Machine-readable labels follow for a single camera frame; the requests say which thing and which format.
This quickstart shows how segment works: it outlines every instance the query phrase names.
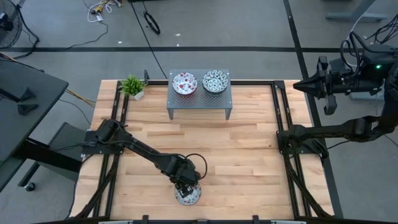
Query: concrete floor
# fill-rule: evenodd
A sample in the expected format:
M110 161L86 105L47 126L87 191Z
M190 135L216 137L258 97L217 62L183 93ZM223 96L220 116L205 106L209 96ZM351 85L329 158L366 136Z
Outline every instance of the concrete floor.
M328 11L349 11L360 1L290 1L302 47L340 46L353 23L325 19ZM87 4L97 1L86 0ZM134 3L137 11L142 3ZM162 29L161 35L145 28L153 47L257 46L293 47L284 4L279 0L169 0L148 1L148 11ZM398 9L396 1L376 1L370 12L385 13L390 19ZM97 38L104 32L101 24L86 20L87 9L81 0L26 0L22 13L27 25L40 37L38 47L68 47ZM99 41L82 47L147 47L135 15L126 4L103 14L109 33ZM140 21L146 24L143 17ZM372 34L389 22L359 23L359 35ZM390 41L398 45L398 38ZM14 47L29 47L25 33ZM10 56L20 53L8 52ZM232 78L301 79L294 52L156 52L167 72L176 68L228 68ZM338 54L304 53L309 74L315 72L319 55L337 58ZM69 82L69 89L95 100L102 79L142 77L143 69L151 78L162 78L150 52L34 52L21 62L44 69L46 73ZM93 109L69 95L62 99L76 103L91 119ZM332 116L323 115L323 101L317 102L323 125L338 124L347 119L375 114L374 101L352 101L338 96L338 109ZM379 113L382 102L377 104ZM66 121L87 129L80 112L58 102L31 137L49 142ZM389 135L398 141L397 133ZM328 141L328 145L340 139ZM330 151L343 215L345 218L398 222L398 149L387 138L364 144L347 143ZM34 192L17 187L32 161L27 161L0 194L0 223L32 223L65 218L73 198L74 182L46 168L39 168L32 181Z

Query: bowl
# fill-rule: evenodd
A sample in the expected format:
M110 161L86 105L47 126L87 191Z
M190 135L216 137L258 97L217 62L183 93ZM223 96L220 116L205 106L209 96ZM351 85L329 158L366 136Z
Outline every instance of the bowl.
M203 76L202 84L206 91L212 94L219 94L225 91L228 86L228 76L219 70L212 70Z
M179 73L173 78L173 89L181 94L188 95L198 88L198 80L188 72Z

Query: chair wheel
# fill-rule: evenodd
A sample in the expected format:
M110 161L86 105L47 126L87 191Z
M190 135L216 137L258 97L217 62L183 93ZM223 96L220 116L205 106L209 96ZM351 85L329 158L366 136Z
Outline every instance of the chair wheel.
M36 185L35 185L34 183L32 183L32 182L28 182L27 185L25 185L24 188L25 188L25 190L26 190L27 192L31 192L31 191L34 191L34 190L35 190Z

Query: wooden tabletop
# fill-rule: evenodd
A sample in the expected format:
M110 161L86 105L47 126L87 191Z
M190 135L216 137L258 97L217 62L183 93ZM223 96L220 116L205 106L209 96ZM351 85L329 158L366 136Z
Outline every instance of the wooden tabletop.
M98 93L91 128L111 116L116 80L103 80ZM304 94L294 90L295 80L286 80L292 119L311 126ZM232 86L233 110L225 120L224 110L175 110L169 120L167 86L147 86L145 96L129 101L126 128L135 138L166 153L199 153L208 163L208 174L200 181L202 195L192 206L174 196L174 186L154 165L125 150L121 156L113 199L112 219L151 220L293 219L289 188L282 156L277 149L277 121L269 85ZM118 119L122 103L119 104ZM94 155L83 164L76 187L72 216L95 192L103 156ZM317 202L333 214L323 167L318 156L300 155L305 183ZM197 171L205 166L190 158ZM300 214L303 206L299 190ZM101 212L104 213L106 197Z

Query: fan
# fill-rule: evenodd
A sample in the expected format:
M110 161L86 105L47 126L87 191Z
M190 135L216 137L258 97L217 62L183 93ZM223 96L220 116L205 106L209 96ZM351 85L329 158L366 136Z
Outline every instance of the fan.
M24 31L22 30L22 25L36 38L29 52L15 58L30 55L39 42L39 38L26 26L20 8L19 5L15 5L11 0L0 0L0 50L12 47L18 41L21 32Z

